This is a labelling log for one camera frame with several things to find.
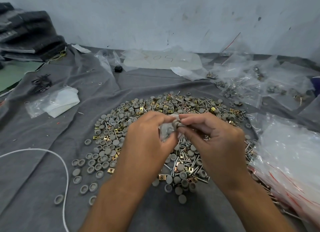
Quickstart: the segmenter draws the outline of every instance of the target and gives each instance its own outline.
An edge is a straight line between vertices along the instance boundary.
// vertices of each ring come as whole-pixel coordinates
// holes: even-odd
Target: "gray cloth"
[[[43,74],[51,74],[54,85],[44,94],[31,95],[30,81]],[[63,85],[79,90],[78,105],[57,118],[46,113],[34,119],[28,116],[25,101],[35,100]],[[68,47],[67,56],[62,60],[45,65],[39,72],[26,74],[1,106],[0,155],[29,147],[58,153],[65,160],[70,176],[66,223],[70,231],[76,231],[89,210],[89,198],[97,194],[81,196],[80,187],[90,185],[97,179],[87,174],[88,166],[85,165],[81,171],[82,182],[74,185],[71,162],[84,158],[96,146],[84,145],[84,141],[94,135],[94,123],[102,114],[110,113],[111,109],[126,100],[145,99],[170,91],[180,91],[183,95],[191,92],[196,97],[222,98],[220,91],[209,81],[191,82],[170,70],[138,69],[112,76],[100,66],[93,53],[81,54]],[[265,111],[289,118],[297,117],[296,113],[288,112],[272,99],[266,102],[268,106],[264,107]],[[249,107],[249,111],[256,112],[257,109]],[[251,130],[246,130],[246,133],[254,136]],[[62,204],[55,206],[53,201],[58,194],[64,194],[66,174],[56,156],[42,151],[15,153],[0,159],[0,174],[1,231],[64,231]],[[98,184],[108,178],[109,175],[105,174]],[[178,203],[174,193],[165,193],[164,185],[150,187],[129,231],[244,231],[238,216],[214,182],[197,183],[197,193],[187,194],[185,205]],[[109,198],[113,199],[113,194],[109,194]]]

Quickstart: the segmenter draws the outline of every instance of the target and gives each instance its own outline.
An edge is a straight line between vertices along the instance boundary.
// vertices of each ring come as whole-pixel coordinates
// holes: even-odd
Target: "white wall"
[[[316,59],[320,52],[319,0],[9,1],[25,10],[46,10],[68,43],[85,46],[161,50],[180,45],[219,52],[242,32],[254,53]]]

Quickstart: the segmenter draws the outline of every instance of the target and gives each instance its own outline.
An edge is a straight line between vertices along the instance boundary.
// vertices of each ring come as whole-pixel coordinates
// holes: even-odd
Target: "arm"
[[[182,124],[210,136],[206,141],[189,127],[178,128],[201,154],[206,171],[229,200],[247,232],[294,232],[264,189],[250,177],[242,129],[211,113],[180,114],[179,118]]]
[[[148,112],[128,129],[117,167],[102,185],[80,232],[126,231],[141,199],[178,144],[174,132],[161,142],[159,125],[174,117]]]

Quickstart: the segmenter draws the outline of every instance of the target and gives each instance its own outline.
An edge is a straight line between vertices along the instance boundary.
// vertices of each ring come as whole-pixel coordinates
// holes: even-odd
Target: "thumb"
[[[168,155],[172,152],[174,147],[178,144],[178,132],[172,132],[168,139],[162,143],[162,148]]]
[[[207,143],[196,133],[194,130],[188,127],[180,127],[177,129],[178,132],[186,136],[187,139],[196,147],[198,150],[206,148]]]

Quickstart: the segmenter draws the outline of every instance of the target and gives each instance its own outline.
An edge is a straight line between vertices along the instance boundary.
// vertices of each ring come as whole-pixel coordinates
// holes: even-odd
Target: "hand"
[[[160,141],[159,126],[175,117],[149,111],[129,126],[113,178],[126,189],[144,192],[156,179],[166,158],[178,144],[177,132]]]
[[[236,128],[211,113],[180,114],[181,123],[202,131],[210,137],[203,140],[193,129],[180,127],[201,154],[205,170],[216,185],[223,189],[233,189],[243,177],[248,176],[245,158],[245,135]]]

